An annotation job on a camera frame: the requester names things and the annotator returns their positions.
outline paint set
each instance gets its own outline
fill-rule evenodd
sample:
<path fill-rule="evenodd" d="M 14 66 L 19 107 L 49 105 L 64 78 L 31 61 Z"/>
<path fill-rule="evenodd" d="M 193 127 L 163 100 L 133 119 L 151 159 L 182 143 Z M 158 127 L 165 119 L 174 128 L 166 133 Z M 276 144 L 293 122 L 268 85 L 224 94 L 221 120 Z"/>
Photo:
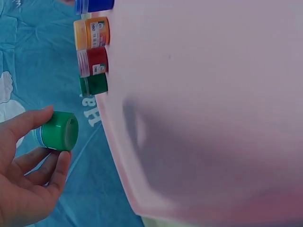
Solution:
<path fill-rule="evenodd" d="M 109 10 L 113 6 L 114 0 L 75 1 L 77 14 Z M 108 18 L 77 20 L 74 22 L 74 34 L 83 97 L 107 92 L 108 60 L 105 46 L 110 42 Z"/>

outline green paint jar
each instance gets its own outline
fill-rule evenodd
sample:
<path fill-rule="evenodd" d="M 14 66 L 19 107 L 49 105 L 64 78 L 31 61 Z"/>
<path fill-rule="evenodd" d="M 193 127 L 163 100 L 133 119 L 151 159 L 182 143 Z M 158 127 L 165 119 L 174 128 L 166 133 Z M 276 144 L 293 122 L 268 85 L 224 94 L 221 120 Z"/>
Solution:
<path fill-rule="evenodd" d="M 83 97 L 89 97 L 108 91 L 106 74 L 90 75 L 89 77 L 80 77 L 80 87 Z"/>
<path fill-rule="evenodd" d="M 58 111 L 54 111 L 47 123 L 32 130 L 33 138 L 39 146 L 59 151 L 71 151 L 76 145 L 78 133 L 76 116 Z"/>

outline blue paint jar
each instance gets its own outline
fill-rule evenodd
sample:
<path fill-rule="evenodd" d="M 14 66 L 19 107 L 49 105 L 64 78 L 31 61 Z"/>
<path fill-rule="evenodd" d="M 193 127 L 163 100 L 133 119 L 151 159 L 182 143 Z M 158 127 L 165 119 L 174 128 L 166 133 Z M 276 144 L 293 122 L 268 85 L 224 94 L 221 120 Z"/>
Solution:
<path fill-rule="evenodd" d="M 75 9 L 77 14 L 104 11 L 112 9 L 114 2 L 115 0 L 76 0 Z"/>

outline hand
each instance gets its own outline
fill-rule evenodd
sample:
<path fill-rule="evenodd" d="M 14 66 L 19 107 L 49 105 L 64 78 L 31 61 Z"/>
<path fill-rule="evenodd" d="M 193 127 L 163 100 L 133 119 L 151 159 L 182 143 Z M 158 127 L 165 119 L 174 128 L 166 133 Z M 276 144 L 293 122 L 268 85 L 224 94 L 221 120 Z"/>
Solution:
<path fill-rule="evenodd" d="M 59 0 L 59 1 L 69 6 L 73 6 L 75 3 L 75 0 Z"/>
<path fill-rule="evenodd" d="M 1 227 L 26 226 L 46 218 L 63 191 L 71 159 L 69 152 L 36 148 L 14 158 L 16 142 L 52 115 L 53 107 L 48 106 L 0 123 Z M 45 157 L 41 167 L 30 172 Z"/>

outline finger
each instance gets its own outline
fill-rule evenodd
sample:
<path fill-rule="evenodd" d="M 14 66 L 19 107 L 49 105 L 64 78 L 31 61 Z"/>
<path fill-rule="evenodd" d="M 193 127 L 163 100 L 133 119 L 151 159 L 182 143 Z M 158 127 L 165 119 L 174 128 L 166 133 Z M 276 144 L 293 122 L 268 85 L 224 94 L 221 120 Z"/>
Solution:
<path fill-rule="evenodd" d="M 75 3 L 74 0 L 60 0 L 60 1 L 69 6 L 73 6 Z"/>
<path fill-rule="evenodd" d="M 48 122 L 53 115 L 53 106 L 47 106 L 42 110 L 26 111 L 6 122 L 2 126 L 8 130 L 13 139 L 17 141 L 25 136 L 30 130 L 36 129 Z"/>
<path fill-rule="evenodd" d="M 48 186 L 46 187 L 53 201 L 57 201 L 61 193 L 63 192 L 69 165 L 70 165 L 69 152 L 67 151 L 61 152 L 58 158 L 55 171 L 51 177 Z"/>
<path fill-rule="evenodd" d="M 28 179 L 33 185 L 45 185 L 49 182 L 56 168 L 58 157 L 59 152 L 51 153 L 37 170 L 25 176 L 26 179 Z"/>
<path fill-rule="evenodd" d="M 48 156 L 53 150 L 48 148 L 38 147 L 13 159 L 12 164 L 17 165 L 23 174 L 28 173 L 35 168 L 46 156 Z"/>

